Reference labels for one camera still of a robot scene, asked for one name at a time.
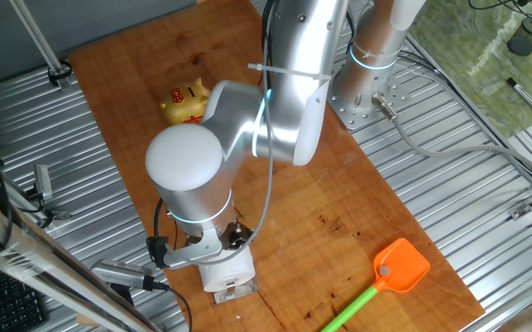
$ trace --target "black keyboard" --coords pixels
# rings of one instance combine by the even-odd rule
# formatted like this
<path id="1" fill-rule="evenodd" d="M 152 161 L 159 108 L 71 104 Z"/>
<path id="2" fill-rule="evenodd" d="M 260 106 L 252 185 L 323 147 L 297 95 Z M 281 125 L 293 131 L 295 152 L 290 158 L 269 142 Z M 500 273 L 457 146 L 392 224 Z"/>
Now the black keyboard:
<path id="1" fill-rule="evenodd" d="M 0 272 L 0 332 L 24 332 L 46 321 L 41 296 Z"/>

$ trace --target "gray cable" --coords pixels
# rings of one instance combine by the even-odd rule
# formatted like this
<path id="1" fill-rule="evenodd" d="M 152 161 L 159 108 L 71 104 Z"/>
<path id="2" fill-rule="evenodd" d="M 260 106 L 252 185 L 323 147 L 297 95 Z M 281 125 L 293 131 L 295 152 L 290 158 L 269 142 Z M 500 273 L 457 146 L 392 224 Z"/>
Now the gray cable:
<path id="1" fill-rule="evenodd" d="M 414 150 L 416 150 L 418 153 L 427 156 L 427 157 L 434 157 L 434 158 L 450 158 L 457 155 L 461 155 L 468 152 L 475 152 L 475 151 L 493 151 L 497 153 L 502 153 L 508 156 L 511 156 L 513 158 L 516 158 L 519 161 L 522 161 L 526 165 L 532 165 L 532 161 L 528 160 L 524 156 L 520 155 L 519 153 L 512 151 L 508 148 L 504 147 L 497 147 L 497 146 L 487 146 L 487 145 L 480 145 L 480 146 L 474 146 L 474 147 L 468 147 L 468 148 L 458 148 L 458 149 L 452 149 L 448 151 L 440 151 L 440 152 L 433 152 L 428 151 L 426 149 L 420 148 L 417 144 L 415 144 L 411 138 L 405 133 L 405 130 L 403 130 L 403 127 L 401 126 L 401 123 L 398 121 L 398 118 L 393 119 L 393 125 L 395 125 L 396 131 L 403 137 L 403 140 Z"/>
<path id="2" fill-rule="evenodd" d="M 266 39 L 266 45 L 264 45 L 264 65 L 267 65 L 267 39 Z M 201 262 L 189 259 L 187 257 L 182 257 L 177 255 L 177 253 L 174 252 L 173 249 L 169 247 L 169 245 L 166 245 L 167 251 L 169 251 L 171 254 L 177 255 L 179 258 L 181 258 L 183 261 L 198 265 L 198 266 L 213 266 L 216 264 L 225 263 L 227 261 L 232 260 L 235 256 L 240 254 L 243 250 L 245 250 L 246 247 L 249 246 L 249 244 L 255 239 L 257 236 L 257 233 L 262 229 L 262 226 L 264 225 L 264 221 L 266 220 L 267 215 L 267 209 L 269 208 L 269 201 L 270 197 L 272 196 L 272 182 L 274 178 L 274 153 L 272 148 L 272 126 L 270 123 L 270 116 L 269 116 L 269 99 L 267 98 L 267 71 L 262 71 L 262 78 L 264 82 L 264 116 L 266 117 L 266 129 L 267 129 L 267 189 L 266 189 L 266 200 L 264 202 L 264 209 L 262 210 L 262 216 L 259 219 L 259 222 L 257 223 L 257 227 L 255 227 L 255 231 L 251 234 L 249 239 L 247 239 L 247 242 L 243 243 L 239 249 L 237 249 L 234 253 L 231 255 L 219 259 L 218 261 L 213 262 Z"/>
<path id="3" fill-rule="evenodd" d="M 425 77 L 435 83 L 438 83 L 440 86 L 442 86 L 442 88 L 446 89 L 448 92 L 450 92 L 455 98 L 456 100 L 462 105 L 464 104 L 460 98 L 457 96 L 457 94 L 452 91 L 452 89 L 450 87 L 448 87 L 447 85 L 445 85 L 442 81 L 440 81 L 440 79 L 437 79 L 435 77 L 430 77 L 430 76 L 427 76 L 427 75 L 424 75 L 423 73 L 420 73 L 420 72 L 417 72 L 416 69 L 409 69 L 407 66 L 405 65 L 401 65 L 399 63 L 395 64 L 396 66 L 399 66 L 401 67 L 403 70 L 405 70 L 406 72 L 412 74 L 412 75 L 417 75 L 417 76 L 420 76 L 420 77 Z M 401 131 L 399 131 L 399 134 L 401 134 L 401 136 L 403 137 L 403 139 L 408 142 L 413 144 L 413 142 L 408 139 L 408 136 L 405 134 L 405 131 L 403 131 L 403 128 L 401 127 Z M 509 149 L 509 148 L 504 148 L 504 147 L 497 147 L 497 146 L 475 146 L 475 147 L 470 147 L 470 148 L 477 148 L 477 149 L 473 149 L 472 151 L 481 151 L 481 150 L 491 150 L 491 151 L 494 151 L 494 152 L 498 152 L 498 153 L 502 153 L 502 154 L 506 154 L 508 156 L 511 156 L 511 157 L 514 157 L 516 158 L 517 160 L 520 160 L 524 163 L 524 165 L 520 164 L 521 166 L 523 166 L 524 169 L 526 169 L 527 172 L 531 173 L 532 174 L 532 161 L 528 160 L 527 158 L 525 158 L 524 156 L 520 155 L 519 153 Z M 420 147 L 417 147 L 417 148 L 413 148 L 415 150 L 417 150 L 419 153 L 425 155 L 425 156 L 428 156 L 428 157 L 453 157 L 454 155 L 458 155 L 460 153 L 466 153 L 466 152 L 460 152 L 460 153 L 454 153 L 452 156 L 429 156 L 423 152 L 420 152 L 420 150 L 423 150 L 422 148 Z M 427 151 L 427 150 L 423 150 L 423 151 L 426 151 L 426 152 L 429 152 L 429 153 L 441 153 L 441 152 L 431 152 L 431 151 Z"/>

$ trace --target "wooden tabletop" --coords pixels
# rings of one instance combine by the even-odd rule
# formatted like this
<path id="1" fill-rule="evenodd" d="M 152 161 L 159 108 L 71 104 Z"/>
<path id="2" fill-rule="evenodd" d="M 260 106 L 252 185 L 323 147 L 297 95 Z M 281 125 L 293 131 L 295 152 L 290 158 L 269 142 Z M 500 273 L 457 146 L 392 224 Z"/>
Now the wooden tabletop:
<path id="1" fill-rule="evenodd" d="M 160 100 L 173 85 L 197 77 L 209 88 L 223 79 L 257 84 L 259 74 L 247 64 L 260 62 L 260 36 L 260 17 L 248 0 L 209 0 L 69 54 L 149 233 L 159 196 L 145 153 L 166 126 Z M 249 227 L 262 211 L 266 168 L 266 160 L 247 160 L 233 185 L 239 218 Z M 192 307 L 194 331 L 318 330 L 371 285 L 374 256 L 400 237 L 430 261 L 430 272 L 409 293 L 378 294 L 346 330 L 457 331 L 483 314 L 330 109 L 313 161 L 276 163 L 274 174 L 266 224 L 251 245 L 257 294 L 216 305 L 197 267 L 166 270 Z M 160 232 L 172 239 L 171 221 Z"/>

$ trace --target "robotic arm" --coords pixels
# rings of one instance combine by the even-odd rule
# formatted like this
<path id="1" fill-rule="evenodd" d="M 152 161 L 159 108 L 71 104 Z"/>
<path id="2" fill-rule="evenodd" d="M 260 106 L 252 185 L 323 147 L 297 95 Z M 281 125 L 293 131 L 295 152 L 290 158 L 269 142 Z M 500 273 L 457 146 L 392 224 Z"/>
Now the robotic arm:
<path id="1" fill-rule="evenodd" d="M 245 158 L 271 157 L 302 166 L 313 157 L 330 84 L 325 76 L 331 75 L 349 6 L 349 0 L 270 3 L 266 40 L 271 45 L 264 48 L 271 49 L 275 72 L 267 96 L 258 87 L 220 82 L 201 125 L 169 127 L 147 152 L 148 175 L 190 243 L 170 249 L 162 259 L 164 266 L 199 265 L 209 292 L 225 291 L 231 283 L 234 287 L 255 275 L 248 247 L 252 232 L 236 219 L 231 191 Z M 356 101 L 356 107 L 372 107 L 372 95 L 384 93 L 387 83 L 371 77 L 388 77 L 423 3 L 376 0 L 374 9 L 362 16 L 351 57 L 334 81 L 334 96 L 341 102 Z"/>

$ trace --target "green handle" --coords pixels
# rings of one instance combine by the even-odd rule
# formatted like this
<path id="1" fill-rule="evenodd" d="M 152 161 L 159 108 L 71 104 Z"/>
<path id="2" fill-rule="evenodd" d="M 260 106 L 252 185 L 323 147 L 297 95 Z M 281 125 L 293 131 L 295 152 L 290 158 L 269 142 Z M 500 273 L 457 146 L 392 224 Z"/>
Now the green handle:
<path id="1" fill-rule="evenodd" d="M 331 321 L 321 332 L 334 332 L 337 331 L 344 323 L 348 321 L 364 304 L 366 304 L 378 290 L 374 286 L 370 286 L 368 290 L 362 293 L 354 302 L 352 302 L 346 309 L 344 309 L 337 317 Z"/>

